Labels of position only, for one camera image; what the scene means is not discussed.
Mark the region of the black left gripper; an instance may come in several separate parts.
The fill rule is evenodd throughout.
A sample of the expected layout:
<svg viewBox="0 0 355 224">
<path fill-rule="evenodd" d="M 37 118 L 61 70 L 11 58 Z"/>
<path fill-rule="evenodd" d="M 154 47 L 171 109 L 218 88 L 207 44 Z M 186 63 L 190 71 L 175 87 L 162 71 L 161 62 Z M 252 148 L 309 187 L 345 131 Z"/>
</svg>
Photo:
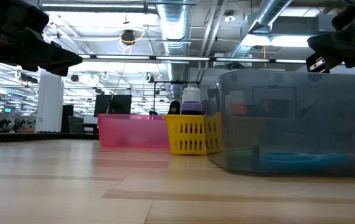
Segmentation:
<svg viewBox="0 0 355 224">
<path fill-rule="evenodd" d="M 47 14 L 25 1 L 0 1 L 0 63 L 66 77 L 83 58 L 43 39 L 48 22 Z"/>
</svg>

